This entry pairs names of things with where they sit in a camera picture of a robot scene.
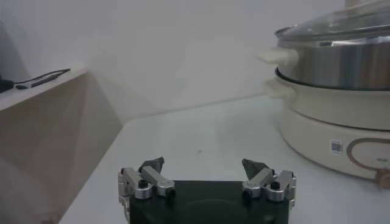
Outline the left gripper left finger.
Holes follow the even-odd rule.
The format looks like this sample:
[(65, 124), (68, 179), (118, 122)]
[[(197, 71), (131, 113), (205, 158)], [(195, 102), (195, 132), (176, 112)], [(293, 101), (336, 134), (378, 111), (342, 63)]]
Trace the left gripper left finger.
[(124, 209), (130, 209), (131, 197), (138, 200), (150, 199), (153, 189), (158, 196), (167, 200), (176, 196), (175, 182), (161, 174), (164, 163), (164, 158), (159, 157), (144, 161), (138, 169), (124, 167), (119, 170), (118, 200)]

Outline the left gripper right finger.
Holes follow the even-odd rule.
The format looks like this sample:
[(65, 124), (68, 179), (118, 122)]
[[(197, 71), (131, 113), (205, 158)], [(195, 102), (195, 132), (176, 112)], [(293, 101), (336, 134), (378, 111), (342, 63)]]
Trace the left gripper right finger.
[(242, 196), (245, 202), (250, 202), (262, 196), (269, 201), (288, 202), (289, 209), (296, 205), (296, 176), (294, 172), (283, 170), (276, 173), (265, 163), (243, 159), (241, 161), (247, 181), (242, 183)]

